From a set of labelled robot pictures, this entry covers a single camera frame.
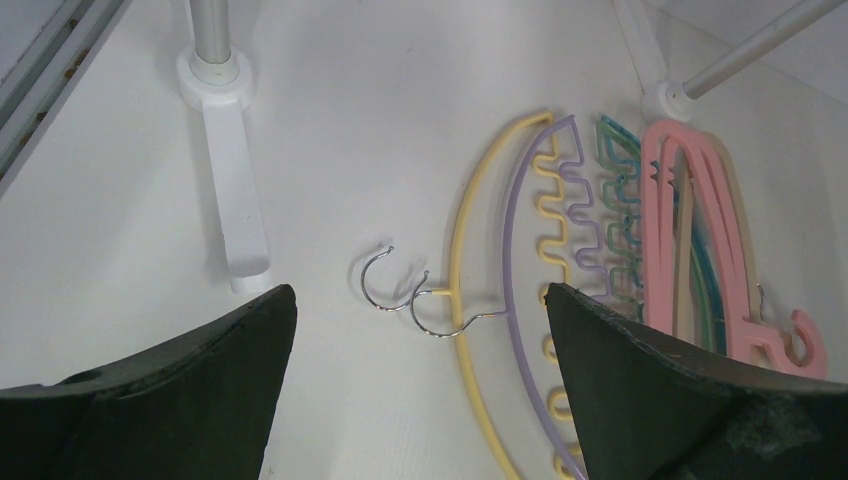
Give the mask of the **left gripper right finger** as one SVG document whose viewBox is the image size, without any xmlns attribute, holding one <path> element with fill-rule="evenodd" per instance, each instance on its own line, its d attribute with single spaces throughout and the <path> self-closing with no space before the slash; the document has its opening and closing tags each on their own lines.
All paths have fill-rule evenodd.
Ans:
<svg viewBox="0 0 848 480">
<path fill-rule="evenodd" d="M 564 283 L 546 310 L 592 479 L 843 479 L 847 388 L 714 354 Z"/>
</svg>

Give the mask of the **beige plastic hanger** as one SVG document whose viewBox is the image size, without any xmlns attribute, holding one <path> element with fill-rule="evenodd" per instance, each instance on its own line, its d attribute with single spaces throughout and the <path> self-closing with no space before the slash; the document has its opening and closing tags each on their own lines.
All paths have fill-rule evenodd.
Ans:
<svg viewBox="0 0 848 480">
<path fill-rule="evenodd" d="M 764 293 L 758 279 L 747 212 L 733 160 L 721 139 L 707 131 L 703 135 L 713 145 L 724 165 L 744 254 L 749 319 L 762 324 Z M 721 296 L 705 241 L 694 225 L 694 194 L 688 179 L 677 182 L 676 195 L 673 334 L 681 340 L 719 353 L 719 342 L 725 338 L 718 331 L 718 315 L 723 312 Z"/>
</svg>

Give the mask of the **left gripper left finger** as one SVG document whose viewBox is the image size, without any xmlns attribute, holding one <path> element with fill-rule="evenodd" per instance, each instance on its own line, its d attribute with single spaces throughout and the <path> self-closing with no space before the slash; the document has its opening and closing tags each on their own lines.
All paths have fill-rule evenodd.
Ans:
<svg viewBox="0 0 848 480">
<path fill-rule="evenodd" d="M 297 326 L 276 286 L 54 385 L 1 392 L 5 479 L 256 479 Z"/>
</svg>

